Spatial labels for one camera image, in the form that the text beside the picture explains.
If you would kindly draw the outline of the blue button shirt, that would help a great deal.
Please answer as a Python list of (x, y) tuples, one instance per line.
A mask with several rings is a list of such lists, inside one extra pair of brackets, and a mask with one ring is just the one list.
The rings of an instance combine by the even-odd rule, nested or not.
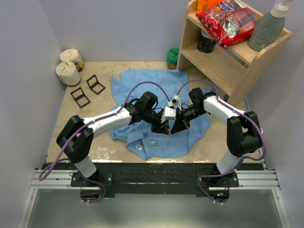
[[(182, 103), (188, 104), (189, 86), (183, 87), (188, 81), (188, 73), (179, 70), (130, 69), (122, 72), (119, 79), (112, 76), (112, 95), (117, 106), (125, 100), (140, 98), (146, 91), (158, 97), (159, 108), (167, 105), (167, 99), (176, 94)], [(125, 142), (128, 150), (144, 160), (152, 157), (177, 158), (186, 155), (211, 124), (211, 117), (204, 114), (191, 121), (189, 129), (173, 135), (152, 133), (151, 125), (145, 121), (116, 128), (109, 134), (112, 140)], [(156, 146), (151, 146), (151, 139), (158, 141)]]

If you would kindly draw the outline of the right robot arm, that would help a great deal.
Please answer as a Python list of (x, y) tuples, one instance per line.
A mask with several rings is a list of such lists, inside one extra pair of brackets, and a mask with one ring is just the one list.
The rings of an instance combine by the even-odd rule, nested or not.
[(258, 117), (254, 112), (232, 107), (214, 92), (203, 93), (200, 88), (195, 88), (189, 92), (189, 97), (192, 105), (185, 110), (177, 108), (171, 133), (189, 129), (190, 121), (206, 113), (215, 115), (227, 126), (228, 150), (216, 163), (215, 172), (205, 176), (211, 178), (214, 185), (221, 187), (228, 182), (228, 175), (248, 158), (249, 153), (264, 146)]

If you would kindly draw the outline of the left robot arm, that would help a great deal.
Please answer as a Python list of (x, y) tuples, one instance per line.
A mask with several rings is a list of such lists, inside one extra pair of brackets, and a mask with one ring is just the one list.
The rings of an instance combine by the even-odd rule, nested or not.
[(83, 183), (94, 186), (98, 182), (96, 166), (88, 155), (94, 138), (140, 121), (149, 123), (153, 133), (170, 134), (169, 123), (162, 118), (164, 109), (155, 112), (155, 104), (158, 97), (148, 91), (111, 112), (89, 118), (74, 115), (68, 120), (56, 143), (81, 172)]

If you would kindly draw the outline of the silver leaf brooch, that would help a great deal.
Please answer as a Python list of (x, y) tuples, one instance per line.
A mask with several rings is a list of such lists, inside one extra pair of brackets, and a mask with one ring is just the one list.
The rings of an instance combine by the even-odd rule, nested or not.
[(151, 144), (151, 146), (156, 146), (157, 145), (157, 140), (155, 140), (155, 139), (151, 139), (150, 140), (150, 144)]

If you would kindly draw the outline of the green lidded container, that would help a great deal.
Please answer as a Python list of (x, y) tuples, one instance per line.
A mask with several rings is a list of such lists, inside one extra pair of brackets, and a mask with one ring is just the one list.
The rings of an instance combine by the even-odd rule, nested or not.
[(176, 69), (178, 63), (179, 48), (172, 48), (167, 54), (167, 68), (170, 70)]

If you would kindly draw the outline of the wooden shelf unit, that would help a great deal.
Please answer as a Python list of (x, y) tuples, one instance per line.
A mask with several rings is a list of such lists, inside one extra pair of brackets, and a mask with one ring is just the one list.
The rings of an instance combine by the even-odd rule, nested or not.
[(201, 30), (204, 29), (196, 17), (197, 4), (196, 0), (192, 0), (186, 8), (177, 69), (186, 71), (195, 66), (225, 93), (229, 104), (237, 105), (244, 100), (293, 33), (284, 28), (274, 43), (259, 52), (242, 42), (228, 49), (216, 45), (212, 52), (203, 53), (197, 49)]

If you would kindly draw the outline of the black stand rear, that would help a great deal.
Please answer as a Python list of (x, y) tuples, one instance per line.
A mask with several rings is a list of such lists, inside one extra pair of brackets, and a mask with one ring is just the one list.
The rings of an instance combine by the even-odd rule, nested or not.
[(86, 82), (90, 90), (93, 91), (96, 95), (99, 95), (105, 90), (105, 86), (98, 81), (96, 75), (92, 75), (86, 80)]

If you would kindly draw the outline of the black stand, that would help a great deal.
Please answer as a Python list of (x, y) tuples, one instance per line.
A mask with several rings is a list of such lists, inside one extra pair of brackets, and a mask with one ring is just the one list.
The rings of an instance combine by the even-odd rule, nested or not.
[(71, 93), (72, 98), (77, 103), (79, 108), (83, 108), (91, 103), (88, 97), (85, 95), (83, 89), (81, 87), (77, 88), (76, 90), (72, 91)]
[(98, 81), (96, 75), (92, 75), (86, 80), (86, 82), (90, 90), (93, 91), (96, 95), (99, 95), (105, 90), (105, 86)]

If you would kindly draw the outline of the dark jar on shelf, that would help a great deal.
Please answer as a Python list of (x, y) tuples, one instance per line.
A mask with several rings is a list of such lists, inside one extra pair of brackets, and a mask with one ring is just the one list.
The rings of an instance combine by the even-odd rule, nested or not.
[(210, 53), (216, 46), (215, 39), (206, 31), (201, 30), (199, 40), (197, 42), (197, 49), (200, 52)]

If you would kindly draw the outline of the black stand front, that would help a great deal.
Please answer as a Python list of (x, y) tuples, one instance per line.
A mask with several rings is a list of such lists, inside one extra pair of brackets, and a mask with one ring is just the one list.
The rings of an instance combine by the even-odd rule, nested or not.
[(85, 95), (83, 89), (81, 87), (77, 88), (76, 90), (72, 91), (71, 93), (72, 98), (77, 103), (79, 108), (83, 108), (91, 103), (88, 97)]

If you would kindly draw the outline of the white cloth bag front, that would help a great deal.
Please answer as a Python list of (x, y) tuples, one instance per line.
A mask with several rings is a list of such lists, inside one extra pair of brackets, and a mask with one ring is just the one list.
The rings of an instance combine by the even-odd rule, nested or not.
[(76, 86), (81, 81), (76, 66), (70, 61), (61, 62), (59, 65), (56, 66), (55, 72), (61, 82), (66, 86)]

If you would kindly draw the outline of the white cloth bag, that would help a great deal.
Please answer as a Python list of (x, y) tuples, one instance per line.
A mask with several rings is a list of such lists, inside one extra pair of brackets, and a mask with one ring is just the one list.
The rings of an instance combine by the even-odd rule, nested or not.
[(83, 60), (80, 56), (78, 49), (70, 48), (59, 54), (61, 62), (72, 62), (77, 68), (78, 72), (81, 72), (84, 68)]
[(56, 66), (55, 72), (61, 82), (66, 86), (76, 86), (81, 81), (76, 66), (70, 61), (61, 62), (59, 65)]

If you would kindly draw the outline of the red candy bag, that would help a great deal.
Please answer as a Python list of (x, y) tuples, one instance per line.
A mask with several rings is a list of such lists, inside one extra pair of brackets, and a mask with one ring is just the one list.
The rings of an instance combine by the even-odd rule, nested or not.
[(261, 16), (238, 0), (222, 0), (197, 10), (196, 17), (222, 48), (247, 41)]

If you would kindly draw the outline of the white cloth bag rear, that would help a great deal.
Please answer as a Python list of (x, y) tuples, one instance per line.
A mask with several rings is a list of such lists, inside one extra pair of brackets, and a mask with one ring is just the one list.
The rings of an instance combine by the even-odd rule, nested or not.
[(61, 62), (72, 62), (77, 68), (78, 72), (81, 72), (84, 68), (83, 60), (80, 56), (78, 49), (70, 48), (59, 54)]

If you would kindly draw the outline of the orange snack box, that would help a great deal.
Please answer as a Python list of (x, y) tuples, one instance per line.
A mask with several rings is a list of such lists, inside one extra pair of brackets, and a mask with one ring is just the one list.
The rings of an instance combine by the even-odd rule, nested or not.
[(200, 14), (212, 7), (215, 7), (221, 2), (221, 0), (198, 0), (197, 2), (197, 14)]

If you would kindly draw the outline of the green pump bottle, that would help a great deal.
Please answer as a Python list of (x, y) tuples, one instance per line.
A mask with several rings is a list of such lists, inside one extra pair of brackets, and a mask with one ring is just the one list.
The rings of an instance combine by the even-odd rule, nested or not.
[(285, 16), (292, 0), (282, 0), (259, 20), (248, 40), (248, 46), (255, 51), (261, 51), (272, 44), (285, 26)]

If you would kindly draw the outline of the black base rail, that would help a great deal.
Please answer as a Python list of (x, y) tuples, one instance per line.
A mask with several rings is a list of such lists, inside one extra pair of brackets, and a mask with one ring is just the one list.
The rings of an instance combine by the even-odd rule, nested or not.
[(117, 194), (173, 194), (208, 197), (214, 203), (224, 203), (230, 190), (258, 175), (260, 163), (243, 163), (220, 174), (213, 163), (94, 163), (93, 174), (85, 177), (75, 165), (61, 159), (58, 168), (45, 164), (38, 180), (59, 181), (59, 171), (68, 171), (69, 187), (81, 189), (81, 200), (92, 203)]

